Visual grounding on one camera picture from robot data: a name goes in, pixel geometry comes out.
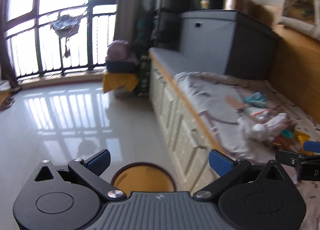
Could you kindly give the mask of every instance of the pillow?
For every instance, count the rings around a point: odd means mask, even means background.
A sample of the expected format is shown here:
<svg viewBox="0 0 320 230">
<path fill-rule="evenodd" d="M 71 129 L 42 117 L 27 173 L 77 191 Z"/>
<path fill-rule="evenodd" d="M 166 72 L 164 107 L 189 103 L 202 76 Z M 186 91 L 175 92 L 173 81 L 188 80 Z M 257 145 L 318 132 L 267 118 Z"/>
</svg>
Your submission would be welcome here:
<svg viewBox="0 0 320 230">
<path fill-rule="evenodd" d="M 320 40 L 320 0 L 284 0 L 279 24 Z"/>
</svg>

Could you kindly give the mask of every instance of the metal screw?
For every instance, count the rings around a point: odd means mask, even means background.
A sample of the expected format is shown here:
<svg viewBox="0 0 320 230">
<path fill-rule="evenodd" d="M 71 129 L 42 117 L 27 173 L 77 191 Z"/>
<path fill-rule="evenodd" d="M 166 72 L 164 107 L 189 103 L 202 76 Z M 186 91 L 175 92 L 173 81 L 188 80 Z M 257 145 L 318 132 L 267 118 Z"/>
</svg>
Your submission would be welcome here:
<svg viewBox="0 0 320 230">
<path fill-rule="evenodd" d="M 124 193 L 121 190 L 115 189 L 108 192 L 108 197 L 110 198 L 121 198 Z"/>
<path fill-rule="evenodd" d="M 201 199 L 210 198 L 211 196 L 212 196 L 211 192 L 206 191 L 206 190 L 198 191 L 196 193 L 196 197 L 201 198 Z"/>
</svg>

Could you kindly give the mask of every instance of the yellow cloth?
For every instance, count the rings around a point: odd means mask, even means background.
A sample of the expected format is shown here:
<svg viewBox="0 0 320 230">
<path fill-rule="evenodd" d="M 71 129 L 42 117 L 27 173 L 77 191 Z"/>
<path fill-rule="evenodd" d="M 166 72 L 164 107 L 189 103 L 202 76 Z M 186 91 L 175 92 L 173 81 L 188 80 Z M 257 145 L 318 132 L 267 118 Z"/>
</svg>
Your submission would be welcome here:
<svg viewBox="0 0 320 230">
<path fill-rule="evenodd" d="M 130 92 L 137 86 L 138 78 L 136 74 L 107 72 L 103 76 L 102 84 L 104 93 L 123 86 Z"/>
</svg>

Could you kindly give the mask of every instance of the cardboard box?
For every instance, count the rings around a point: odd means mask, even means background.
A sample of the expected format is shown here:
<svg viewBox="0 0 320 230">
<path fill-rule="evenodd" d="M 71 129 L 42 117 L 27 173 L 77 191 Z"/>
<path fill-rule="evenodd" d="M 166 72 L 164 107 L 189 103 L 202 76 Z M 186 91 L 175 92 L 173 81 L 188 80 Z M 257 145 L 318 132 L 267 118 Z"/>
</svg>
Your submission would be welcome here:
<svg viewBox="0 0 320 230">
<path fill-rule="evenodd" d="M 238 10 L 253 17 L 255 11 L 255 3 L 252 0 L 223 0 L 223 9 Z"/>
</svg>

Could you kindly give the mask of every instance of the hanging item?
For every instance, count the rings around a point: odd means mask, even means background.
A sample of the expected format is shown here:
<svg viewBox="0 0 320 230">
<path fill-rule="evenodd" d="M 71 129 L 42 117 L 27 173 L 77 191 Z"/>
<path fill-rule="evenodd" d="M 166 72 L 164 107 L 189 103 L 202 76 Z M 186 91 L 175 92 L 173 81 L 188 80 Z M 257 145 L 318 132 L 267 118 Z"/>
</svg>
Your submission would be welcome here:
<svg viewBox="0 0 320 230">
<path fill-rule="evenodd" d="M 77 17 L 71 17 L 70 15 L 63 15 L 58 17 L 51 23 L 51 28 L 54 29 L 56 34 L 60 38 L 66 38 L 66 52 L 64 57 L 68 58 L 70 54 L 70 37 L 77 34 L 80 27 L 81 19 L 83 15 Z"/>
</svg>

